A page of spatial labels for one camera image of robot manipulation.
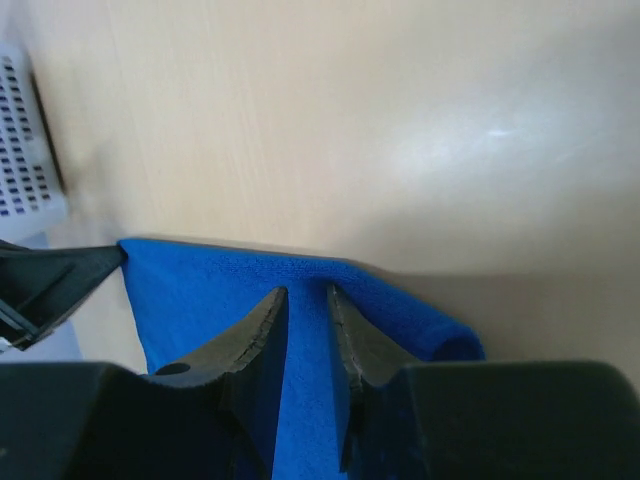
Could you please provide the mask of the blue towel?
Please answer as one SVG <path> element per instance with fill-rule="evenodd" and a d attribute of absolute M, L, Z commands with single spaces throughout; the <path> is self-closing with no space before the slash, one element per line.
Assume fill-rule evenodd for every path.
<path fill-rule="evenodd" d="M 468 326 L 353 264 L 150 239 L 123 239 L 124 282 L 147 367 L 156 371 L 241 320 L 266 294 L 289 297 L 288 345 L 273 475 L 339 477 L 327 289 L 424 361 L 481 360 Z"/>

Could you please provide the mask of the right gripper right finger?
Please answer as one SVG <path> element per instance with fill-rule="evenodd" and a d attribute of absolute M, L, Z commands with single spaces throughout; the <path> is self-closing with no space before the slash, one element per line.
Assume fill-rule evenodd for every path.
<path fill-rule="evenodd" d="M 327 290 L 350 479 L 635 479 L 639 397 L 596 361 L 424 362 Z"/>

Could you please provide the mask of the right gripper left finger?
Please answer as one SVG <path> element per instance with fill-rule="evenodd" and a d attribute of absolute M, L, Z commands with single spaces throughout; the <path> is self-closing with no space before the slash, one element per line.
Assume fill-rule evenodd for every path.
<path fill-rule="evenodd" d="M 111 363 L 1 368 L 5 479 L 268 479 L 288 335 L 279 287 L 152 375 Z"/>

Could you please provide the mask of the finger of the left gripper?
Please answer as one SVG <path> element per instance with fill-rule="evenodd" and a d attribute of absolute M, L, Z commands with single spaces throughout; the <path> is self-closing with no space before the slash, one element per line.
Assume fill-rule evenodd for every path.
<path fill-rule="evenodd" d="M 24 351 L 51 335 L 125 261 L 117 246 L 29 249 L 1 243 L 1 341 Z"/>

